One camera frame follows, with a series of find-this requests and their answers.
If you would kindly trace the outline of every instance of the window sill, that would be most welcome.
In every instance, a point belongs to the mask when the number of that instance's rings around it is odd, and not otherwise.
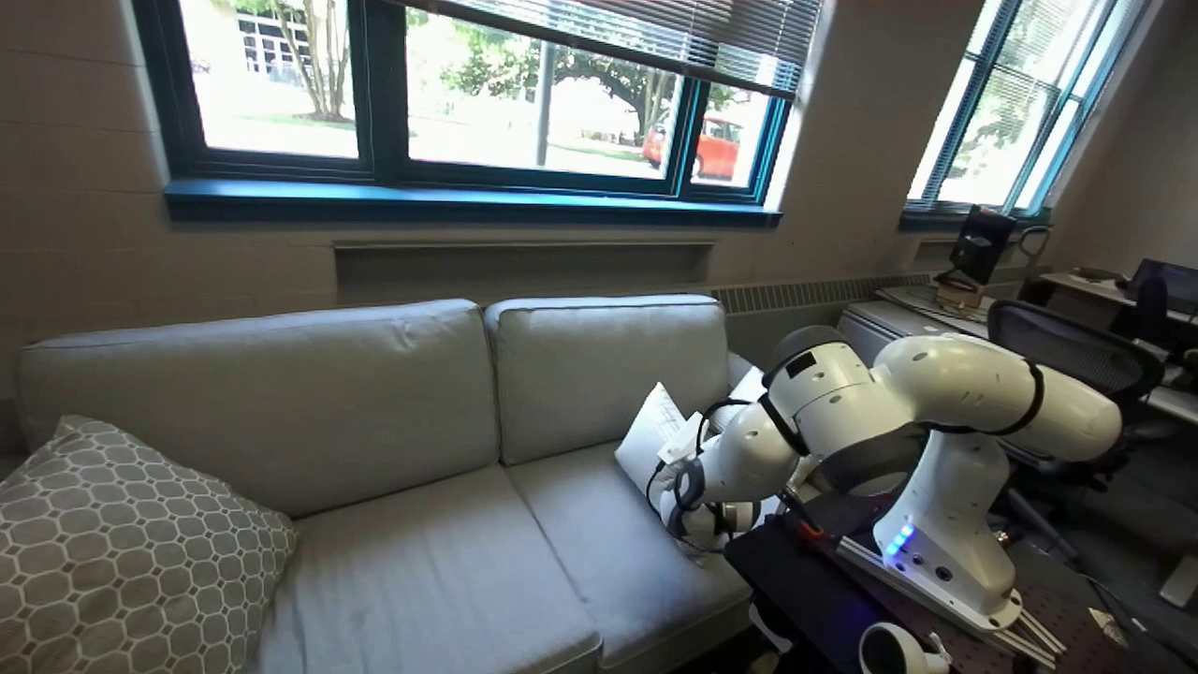
[[[898,233],[959,233],[965,225],[970,208],[900,208]],[[1048,208],[1028,218],[1013,218],[1022,229],[1048,225]]]
[[[521,190],[430,190],[374,183],[283,183],[283,179],[173,179],[165,190],[174,219],[489,219],[489,225],[676,225],[676,229],[774,229],[778,214],[727,200],[658,200],[626,193],[521,193]]]

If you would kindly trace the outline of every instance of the equipment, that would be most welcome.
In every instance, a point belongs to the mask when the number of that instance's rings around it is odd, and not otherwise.
[[[925,652],[913,632],[893,621],[872,621],[857,638],[861,674],[945,674],[949,656],[935,632],[927,632],[932,652]]]
[[[1198,270],[1161,260],[1161,259],[1143,259],[1126,280],[1126,294],[1138,299],[1144,284],[1164,284],[1164,301],[1166,311],[1193,314],[1198,311]]]
[[[1009,472],[1003,440],[1060,465],[1113,448],[1120,408],[1108,398],[959,333],[898,338],[872,366],[847,344],[811,344],[763,375],[759,389],[715,435],[700,426],[687,455],[676,455],[676,440],[668,459],[643,455],[655,466],[643,466],[650,477],[640,486],[681,544],[720,546],[751,522],[759,499],[781,491],[801,500],[801,486],[828,455],[922,424],[925,455],[872,522],[877,549],[843,537],[843,552],[972,632],[1051,666],[1061,645],[1022,609],[987,505]]]
[[[965,273],[972,284],[987,284],[1013,229],[1009,218],[970,208],[949,248],[949,270]]]

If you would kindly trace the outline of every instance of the window blind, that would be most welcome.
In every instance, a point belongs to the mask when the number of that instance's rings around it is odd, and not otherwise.
[[[703,81],[792,98],[834,0],[389,0],[650,63]]]

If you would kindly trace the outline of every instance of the wall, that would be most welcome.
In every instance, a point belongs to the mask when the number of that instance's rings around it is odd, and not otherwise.
[[[1054,265],[1198,265],[1198,6],[1180,0],[1164,22],[1173,38],[1158,68],[1129,79],[1133,103],[1073,200]]]
[[[165,218],[144,63],[124,0],[2,0],[0,361],[11,361],[14,344],[71,330],[330,305],[341,299],[333,248],[350,244],[712,244],[700,277],[708,289],[900,273],[917,244],[893,233],[900,190],[972,16],[977,0],[838,0],[831,54],[792,158],[787,219],[774,233],[658,237],[541,225],[287,233],[174,229]]]

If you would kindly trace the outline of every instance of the window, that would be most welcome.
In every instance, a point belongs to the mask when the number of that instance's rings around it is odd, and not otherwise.
[[[133,6],[174,214],[771,219],[834,0]]]
[[[905,193],[1043,218],[1095,94],[1150,0],[985,0]]]

